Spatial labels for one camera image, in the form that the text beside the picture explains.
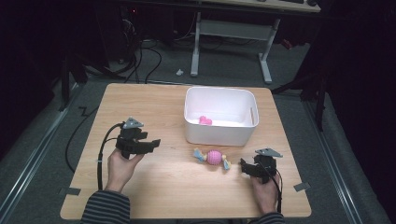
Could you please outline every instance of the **human hand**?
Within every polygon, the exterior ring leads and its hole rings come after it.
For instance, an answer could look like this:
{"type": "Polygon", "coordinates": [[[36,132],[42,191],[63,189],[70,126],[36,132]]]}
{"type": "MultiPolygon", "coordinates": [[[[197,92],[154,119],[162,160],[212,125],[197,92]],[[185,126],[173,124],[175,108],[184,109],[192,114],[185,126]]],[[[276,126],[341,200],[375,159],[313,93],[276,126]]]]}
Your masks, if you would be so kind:
{"type": "Polygon", "coordinates": [[[144,154],[139,154],[127,160],[122,157],[119,149],[114,149],[107,160],[108,180],[105,190],[121,193],[125,184],[134,174],[134,168],[144,156],[144,154]]]}
{"type": "MultiPolygon", "coordinates": [[[[260,211],[263,215],[276,212],[277,202],[277,188],[272,179],[267,183],[262,184],[262,180],[255,176],[250,176],[253,185],[253,192],[257,203],[259,204],[260,211]]],[[[279,175],[274,176],[274,180],[279,185],[279,175]]]]}

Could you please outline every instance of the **dark background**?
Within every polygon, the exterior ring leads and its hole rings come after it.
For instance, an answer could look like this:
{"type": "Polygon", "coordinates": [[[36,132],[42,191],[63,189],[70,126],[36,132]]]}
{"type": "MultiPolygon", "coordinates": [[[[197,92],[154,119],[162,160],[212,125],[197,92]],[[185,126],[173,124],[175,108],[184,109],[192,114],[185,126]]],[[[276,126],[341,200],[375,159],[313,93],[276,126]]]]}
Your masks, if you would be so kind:
{"type": "MultiPolygon", "coordinates": [[[[322,13],[350,18],[319,25],[315,21],[281,22],[276,43],[311,43],[296,79],[316,75],[299,89],[326,91],[346,137],[389,218],[396,222],[395,1],[320,1],[322,13]]],[[[172,45],[174,30],[189,29],[192,12],[137,7],[136,28],[172,45]]],[[[98,66],[124,59],[120,9],[90,3],[8,1],[0,6],[1,158],[29,122],[52,99],[52,87],[70,57],[70,71],[84,81],[83,55],[98,66]]],[[[315,91],[310,98],[315,99],[315,91]]]]}

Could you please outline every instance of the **white desk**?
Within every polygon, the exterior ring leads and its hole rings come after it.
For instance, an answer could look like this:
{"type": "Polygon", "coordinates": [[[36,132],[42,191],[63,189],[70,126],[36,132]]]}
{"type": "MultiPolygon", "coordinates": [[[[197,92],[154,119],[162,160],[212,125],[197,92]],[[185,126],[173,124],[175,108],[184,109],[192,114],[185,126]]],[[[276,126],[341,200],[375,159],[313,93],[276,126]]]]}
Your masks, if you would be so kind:
{"type": "MultiPolygon", "coordinates": [[[[244,7],[267,7],[271,9],[293,10],[307,13],[320,12],[320,7],[311,7],[306,2],[303,4],[297,4],[279,0],[266,0],[265,2],[259,2],[257,0],[200,0],[199,3],[202,4],[202,2],[232,4],[244,7]]],[[[264,77],[265,83],[271,84],[272,78],[268,69],[267,57],[274,42],[279,23],[280,19],[276,19],[272,26],[227,21],[201,20],[201,13],[198,12],[195,28],[195,45],[191,62],[191,75],[193,77],[198,76],[200,35],[218,35],[225,37],[264,40],[266,41],[266,45],[263,52],[259,53],[259,61],[262,67],[262,75],[264,77]]]]}

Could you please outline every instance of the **metal rail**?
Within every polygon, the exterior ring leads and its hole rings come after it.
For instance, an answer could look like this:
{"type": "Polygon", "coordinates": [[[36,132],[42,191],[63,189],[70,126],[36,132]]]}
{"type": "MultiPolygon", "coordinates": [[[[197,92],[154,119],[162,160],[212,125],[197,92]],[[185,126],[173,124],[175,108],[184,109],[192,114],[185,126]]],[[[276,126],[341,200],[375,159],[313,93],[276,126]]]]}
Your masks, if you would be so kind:
{"type": "Polygon", "coordinates": [[[319,142],[321,143],[321,149],[322,149],[321,152],[325,159],[327,168],[329,169],[332,182],[334,183],[335,189],[337,190],[341,203],[344,206],[349,222],[353,224],[362,224],[363,222],[361,220],[361,215],[359,214],[358,208],[356,207],[356,204],[353,201],[349,188],[347,187],[347,184],[344,181],[344,178],[341,175],[340,170],[338,169],[337,163],[335,162],[335,159],[332,155],[332,151],[326,141],[326,137],[324,133],[318,129],[318,126],[315,122],[315,109],[307,101],[303,102],[303,106],[305,112],[309,115],[309,120],[312,124],[312,127],[316,131],[319,142]]]}
{"type": "MultiPolygon", "coordinates": [[[[80,93],[82,87],[75,84],[72,88],[72,99],[71,104],[77,98],[78,94],[80,93]]],[[[20,177],[14,184],[14,187],[9,192],[6,199],[3,201],[0,207],[0,224],[7,223],[9,218],[12,215],[15,207],[17,206],[18,202],[20,201],[23,193],[26,191],[27,187],[29,186],[30,182],[32,181],[33,177],[35,176],[35,172],[38,170],[41,162],[44,160],[47,152],[49,151],[49,144],[51,143],[53,135],[58,130],[59,125],[61,124],[62,120],[66,116],[68,112],[67,107],[65,110],[61,111],[58,116],[55,118],[55,121],[52,125],[47,129],[44,137],[41,139],[41,142],[38,144],[37,148],[33,151],[32,155],[29,157],[26,165],[21,172],[20,177]]]]}

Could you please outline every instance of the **pink candy toy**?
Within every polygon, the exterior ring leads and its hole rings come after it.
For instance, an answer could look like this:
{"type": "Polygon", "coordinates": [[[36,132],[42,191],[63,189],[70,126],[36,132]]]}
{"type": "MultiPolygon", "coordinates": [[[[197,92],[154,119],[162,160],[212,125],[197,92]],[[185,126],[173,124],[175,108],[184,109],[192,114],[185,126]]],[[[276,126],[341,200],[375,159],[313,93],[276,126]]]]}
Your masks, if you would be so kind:
{"type": "Polygon", "coordinates": [[[224,169],[229,170],[231,163],[226,160],[226,156],[222,155],[217,150],[210,150],[207,154],[203,154],[201,150],[196,148],[194,150],[194,157],[198,158],[199,161],[207,161],[211,165],[218,165],[223,161],[224,169]]]}
{"type": "Polygon", "coordinates": [[[205,116],[199,117],[199,124],[212,125],[212,120],[207,119],[205,116]]]}

